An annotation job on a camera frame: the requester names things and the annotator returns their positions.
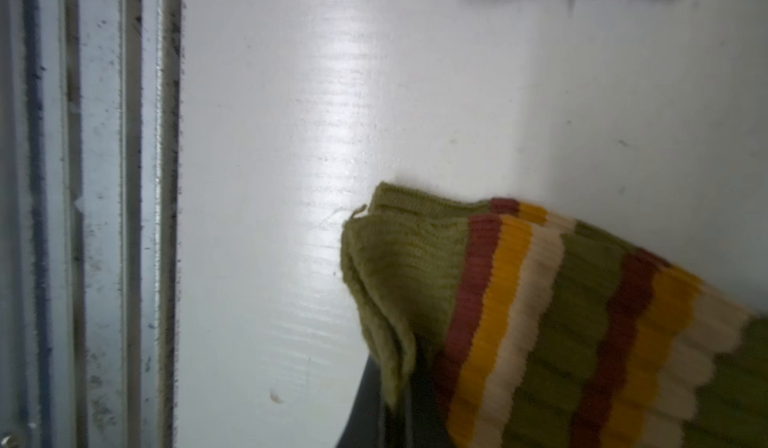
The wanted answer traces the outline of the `green striped sock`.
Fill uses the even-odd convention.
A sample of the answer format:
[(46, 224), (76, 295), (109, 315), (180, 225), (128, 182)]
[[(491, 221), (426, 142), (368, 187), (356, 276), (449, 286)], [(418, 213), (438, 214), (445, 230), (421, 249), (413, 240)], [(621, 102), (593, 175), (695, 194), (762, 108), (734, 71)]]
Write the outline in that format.
[(589, 223), (382, 183), (340, 261), (391, 446), (763, 447), (767, 316)]

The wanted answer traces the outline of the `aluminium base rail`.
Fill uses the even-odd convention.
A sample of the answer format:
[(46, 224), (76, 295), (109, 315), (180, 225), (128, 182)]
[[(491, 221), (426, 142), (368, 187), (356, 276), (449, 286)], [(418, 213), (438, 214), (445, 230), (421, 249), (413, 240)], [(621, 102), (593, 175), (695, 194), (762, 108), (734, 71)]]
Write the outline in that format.
[(182, 0), (1, 0), (1, 443), (175, 435)]

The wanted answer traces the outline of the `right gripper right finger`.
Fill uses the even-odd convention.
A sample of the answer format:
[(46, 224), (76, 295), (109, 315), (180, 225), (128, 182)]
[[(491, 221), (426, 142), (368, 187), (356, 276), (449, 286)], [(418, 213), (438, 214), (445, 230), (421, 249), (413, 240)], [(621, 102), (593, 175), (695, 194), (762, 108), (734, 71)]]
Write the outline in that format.
[(430, 378), (428, 360), (417, 345), (416, 364), (404, 392), (404, 443), (407, 448), (451, 448), (435, 390)]

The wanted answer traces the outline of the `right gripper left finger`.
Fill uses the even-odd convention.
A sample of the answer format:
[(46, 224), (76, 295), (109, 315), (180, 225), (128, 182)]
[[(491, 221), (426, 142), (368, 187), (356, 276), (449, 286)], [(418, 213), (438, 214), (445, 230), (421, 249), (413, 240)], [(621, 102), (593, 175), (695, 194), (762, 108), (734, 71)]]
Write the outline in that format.
[(384, 446), (384, 399), (380, 369), (369, 356), (346, 426), (337, 448), (379, 448)]

